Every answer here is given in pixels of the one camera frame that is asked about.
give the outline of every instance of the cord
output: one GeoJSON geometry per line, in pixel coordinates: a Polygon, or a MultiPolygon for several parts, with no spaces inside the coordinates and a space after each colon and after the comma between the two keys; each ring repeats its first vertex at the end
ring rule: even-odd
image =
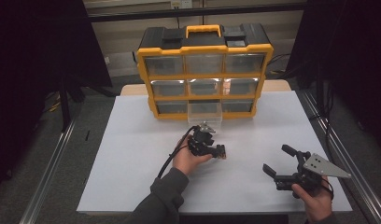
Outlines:
{"type": "MultiPolygon", "coordinates": [[[[205,0],[202,1],[202,7],[205,7],[205,0]]],[[[202,25],[205,24],[205,15],[202,16],[202,25]]]]}
{"type": "Polygon", "coordinates": [[[296,77],[297,75],[295,74],[296,71],[298,71],[299,69],[303,68],[303,67],[306,67],[308,64],[310,64],[313,60],[311,59],[308,59],[306,61],[303,61],[302,63],[298,63],[295,67],[293,67],[292,69],[290,70],[286,70],[286,72],[284,74],[282,74],[280,77],[278,77],[277,79],[287,79],[287,78],[291,78],[291,77],[296,77]]]}
{"type": "MultiPolygon", "coordinates": [[[[331,153],[331,147],[330,147],[330,131],[332,128],[332,126],[331,126],[331,111],[332,111],[333,103],[334,103],[334,100],[333,100],[334,95],[333,95],[331,83],[328,84],[328,88],[327,88],[327,92],[326,92],[326,99],[327,99],[327,102],[324,105],[324,110],[325,110],[325,115],[326,115],[325,117],[327,120],[327,126],[325,127],[325,145],[327,148],[327,150],[326,150],[327,156],[329,157],[329,159],[332,163],[335,163],[334,158],[333,158],[332,153],[331,153]]],[[[309,119],[317,119],[317,118],[322,118],[322,116],[320,114],[316,114],[316,115],[310,117],[309,119]]],[[[345,186],[345,188],[347,189],[347,192],[349,192],[351,197],[354,199],[354,202],[356,203],[357,207],[360,209],[365,220],[370,224],[371,221],[366,216],[366,213],[365,213],[365,211],[363,211],[362,207],[360,206],[360,203],[356,200],[356,198],[355,198],[353,192],[350,190],[350,187],[348,186],[348,184],[345,182],[345,180],[341,181],[341,183],[343,183],[343,186],[345,186]]],[[[330,187],[332,189],[332,198],[333,198],[333,187],[331,184],[330,184],[330,187]]]]}
{"type": "Polygon", "coordinates": [[[267,63],[267,65],[271,64],[271,63],[275,63],[277,62],[278,60],[280,60],[281,58],[285,57],[285,56],[290,56],[290,53],[287,53],[287,54],[278,54],[276,55],[275,57],[273,57],[269,63],[267,63]]]}
{"type": "Polygon", "coordinates": [[[162,178],[162,175],[164,173],[164,170],[167,168],[168,164],[170,163],[170,161],[176,156],[176,154],[179,152],[179,150],[181,150],[182,148],[184,147],[187,147],[187,146],[184,146],[184,147],[180,147],[182,145],[182,143],[185,141],[185,138],[188,136],[188,134],[194,130],[196,128],[196,126],[192,126],[191,128],[188,129],[188,131],[184,134],[184,136],[182,137],[181,141],[178,142],[178,145],[176,145],[176,147],[174,148],[174,151],[173,153],[171,153],[167,159],[167,161],[164,163],[162,169],[160,170],[159,174],[158,174],[158,178],[162,178]]]}
{"type": "Polygon", "coordinates": [[[176,17],[176,24],[178,25],[178,29],[179,29],[179,17],[176,17]]]}

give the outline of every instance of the human hand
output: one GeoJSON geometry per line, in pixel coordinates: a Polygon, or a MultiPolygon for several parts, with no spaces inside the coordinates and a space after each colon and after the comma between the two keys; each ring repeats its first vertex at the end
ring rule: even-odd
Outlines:
{"type": "Polygon", "coordinates": [[[193,172],[197,165],[209,161],[213,156],[211,154],[204,156],[194,156],[188,148],[188,139],[191,137],[189,134],[179,148],[181,148],[176,156],[173,158],[173,167],[176,167],[184,175],[189,175],[193,172]]]}
{"type": "MultiPolygon", "coordinates": [[[[323,175],[322,178],[325,180],[321,181],[322,186],[328,188],[327,176],[323,175]]],[[[292,189],[303,200],[307,219],[310,223],[320,221],[331,215],[332,199],[331,194],[327,190],[319,189],[311,196],[298,184],[293,184],[292,189]]]]}

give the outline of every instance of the sleeve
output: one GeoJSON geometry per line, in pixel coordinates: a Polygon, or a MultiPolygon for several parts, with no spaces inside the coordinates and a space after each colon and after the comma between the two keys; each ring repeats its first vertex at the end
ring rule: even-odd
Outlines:
{"type": "Polygon", "coordinates": [[[178,208],[184,203],[182,191],[189,179],[178,169],[171,168],[162,179],[156,178],[150,194],[126,218],[126,224],[178,223],[178,208]]]}

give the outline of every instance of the black cable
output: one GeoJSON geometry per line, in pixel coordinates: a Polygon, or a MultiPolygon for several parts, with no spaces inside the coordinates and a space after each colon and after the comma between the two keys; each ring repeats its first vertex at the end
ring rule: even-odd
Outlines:
{"type": "Polygon", "coordinates": [[[176,24],[178,26],[178,29],[179,29],[179,17],[176,17],[176,24]]]}
{"type": "MultiPolygon", "coordinates": [[[[202,7],[205,7],[205,0],[202,1],[202,7]]],[[[205,15],[202,16],[202,25],[205,24],[205,15]]]]}
{"type": "MultiPolygon", "coordinates": [[[[328,154],[327,156],[329,156],[330,161],[332,163],[335,163],[334,159],[333,159],[333,156],[332,156],[332,153],[331,153],[330,138],[329,138],[330,137],[330,131],[331,131],[331,128],[332,128],[331,127],[331,111],[332,111],[332,108],[333,108],[333,99],[334,99],[331,83],[328,84],[326,98],[327,98],[327,103],[324,106],[324,110],[325,110],[325,114],[326,114],[326,120],[327,120],[327,126],[325,127],[325,145],[327,147],[327,150],[326,150],[327,154],[328,154]]],[[[350,187],[348,186],[348,184],[345,181],[341,181],[341,183],[343,183],[343,185],[347,189],[347,192],[349,192],[351,197],[354,199],[354,202],[356,203],[357,207],[360,209],[360,211],[361,211],[362,215],[364,216],[365,220],[370,224],[371,221],[368,219],[368,217],[366,216],[366,213],[361,208],[360,203],[355,198],[355,196],[354,196],[353,192],[350,190],[350,187]]]]}
{"type": "Polygon", "coordinates": [[[281,58],[285,57],[285,56],[290,56],[290,53],[287,53],[287,54],[278,54],[276,55],[275,57],[273,57],[268,63],[267,65],[271,64],[271,63],[275,63],[277,62],[278,60],[280,60],[281,58]]]}
{"type": "Polygon", "coordinates": [[[298,70],[300,70],[301,68],[304,68],[306,67],[308,64],[310,64],[313,60],[311,59],[308,59],[306,61],[303,61],[302,63],[298,63],[295,67],[293,67],[292,69],[290,70],[286,70],[286,72],[284,74],[282,74],[281,76],[279,76],[277,79],[287,79],[287,78],[291,78],[291,77],[296,77],[298,76],[298,74],[296,73],[298,70]]]}
{"type": "Polygon", "coordinates": [[[182,137],[181,141],[178,142],[178,145],[176,145],[176,147],[174,148],[174,151],[173,153],[171,153],[167,159],[167,161],[164,163],[162,169],[160,170],[159,174],[158,174],[158,178],[162,178],[162,175],[164,173],[164,170],[167,168],[168,164],[170,163],[170,161],[176,156],[176,154],[179,152],[179,150],[181,150],[181,148],[183,147],[180,147],[182,145],[182,143],[185,141],[185,138],[188,136],[188,134],[194,130],[196,128],[196,126],[192,126],[191,128],[188,129],[188,131],[184,134],[184,136],[182,137]]]}

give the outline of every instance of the wall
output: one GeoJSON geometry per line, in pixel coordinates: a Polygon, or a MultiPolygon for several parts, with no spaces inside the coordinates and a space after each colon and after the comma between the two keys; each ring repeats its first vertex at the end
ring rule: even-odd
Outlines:
{"type": "MultiPolygon", "coordinates": [[[[294,0],[193,0],[193,7],[240,7],[255,6],[263,4],[284,4],[305,2],[294,0]]],[[[84,0],[89,14],[120,13],[170,9],[170,1],[164,0],[84,0]]],[[[260,22],[274,47],[279,53],[290,53],[293,40],[298,32],[302,18],[302,11],[287,12],[263,12],[233,15],[205,16],[205,24],[239,25],[248,22],[260,22]]],[[[179,18],[179,26],[202,24],[203,17],[179,18]]],[[[165,26],[166,28],[177,28],[175,18],[153,19],[141,21],[108,21],[95,22],[94,32],[99,41],[103,54],[135,51],[141,41],[146,28],[154,26],[165,26]]]]}

